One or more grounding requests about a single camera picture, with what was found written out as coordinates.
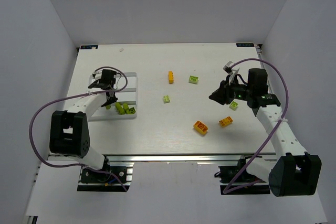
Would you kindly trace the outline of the long orange lego brick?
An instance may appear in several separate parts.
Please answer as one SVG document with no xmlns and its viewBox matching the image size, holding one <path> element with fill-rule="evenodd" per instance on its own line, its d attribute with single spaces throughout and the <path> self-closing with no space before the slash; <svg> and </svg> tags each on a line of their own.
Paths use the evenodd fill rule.
<svg viewBox="0 0 336 224">
<path fill-rule="evenodd" d="M 173 73 L 173 71 L 168 72 L 168 80 L 169 80 L 169 84 L 174 83 L 174 73 Z"/>
</svg>

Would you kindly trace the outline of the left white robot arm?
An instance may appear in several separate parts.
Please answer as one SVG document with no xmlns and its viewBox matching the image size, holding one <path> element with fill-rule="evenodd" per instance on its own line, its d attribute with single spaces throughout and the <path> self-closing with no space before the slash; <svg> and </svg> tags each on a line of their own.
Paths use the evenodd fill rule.
<svg viewBox="0 0 336 224">
<path fill-rule="evenodd" d="M 101 107 L 117 101 L 113 91 L 116 71 L 103 69 L 93 75 L 88 93 L 64 111 L 51 116 L 49 149 L 54 154 L 68 156 L 95 170 L 102 170 L 107 161 L 91 147 L 88 121 Z"/>
</svg>

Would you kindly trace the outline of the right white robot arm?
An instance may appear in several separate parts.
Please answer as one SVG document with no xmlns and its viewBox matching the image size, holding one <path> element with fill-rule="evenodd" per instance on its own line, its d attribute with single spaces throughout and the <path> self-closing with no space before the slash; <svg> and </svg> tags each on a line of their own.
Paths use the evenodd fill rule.
<svg viewBox="0 0 336 224">
<path fill-rule="evenodd" d="M 260 155 L 247 157 L 234 176 L 255 176 L 266 182 L 276 197 L 314 195 L 321 171 L 322 161 L 311 155 L 299 143 L 287 121 L 276 95 L 268 92 L 267 71 L 252 68 L 248 71 L 247 83 L 240 84 L 233 74 L 223 80 L 209 99 L 221 105 L 234 100 L 246 101 L 255 117 L 268 134 L 276 163 L 264 160 Z"/>
</svg>

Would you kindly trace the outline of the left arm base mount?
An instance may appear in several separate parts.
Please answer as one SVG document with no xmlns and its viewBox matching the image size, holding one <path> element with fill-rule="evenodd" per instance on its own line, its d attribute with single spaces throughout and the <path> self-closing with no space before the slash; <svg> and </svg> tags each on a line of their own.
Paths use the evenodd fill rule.
<svg viewBox="0 0 336 224">
<path fill-rule="evenodd" d="M 122 166 L 120 164 L 111 165 L 110 172 L 118 177 L 118 179 L 126 189 L 129 189 L 132 181 L 133 165 L 126 165 L 126 166 Z M 101 192 L 101 193 L 112 193 L 112 192 L 125 193 L 125 190 L 123 189 L 122 185 L 116 180 L 114 176 L 107 174 L 99 174 L 87 168 L 82 169 L 80 172 L 77 191 Z"/>
</svg>

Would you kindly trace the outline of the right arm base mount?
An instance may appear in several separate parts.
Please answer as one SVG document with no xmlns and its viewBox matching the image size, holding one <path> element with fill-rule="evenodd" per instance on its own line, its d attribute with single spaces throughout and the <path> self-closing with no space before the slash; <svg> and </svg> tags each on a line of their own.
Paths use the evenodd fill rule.
<svg viewBox="0 0 336 224">
<path fill-rule="evenodd" d="M 269 195 L 270 189 L 267 183 L 255 183 L 254 185 L 246 186 L 233 190 L 227 194 L 224 193 L 225 187 L 235 177 L 239 170 L 246 164 L 246 159 L 251 156 L 241 156 L 235 165 L 222 165 L 218 167 L 218 171 L 214 174 L 215 178 L 220 182 L 221 195 Z M 233 189 L 237 186 L 258 181 L 259 178 L 244 171 L 230 186 Z"/>
</svg>

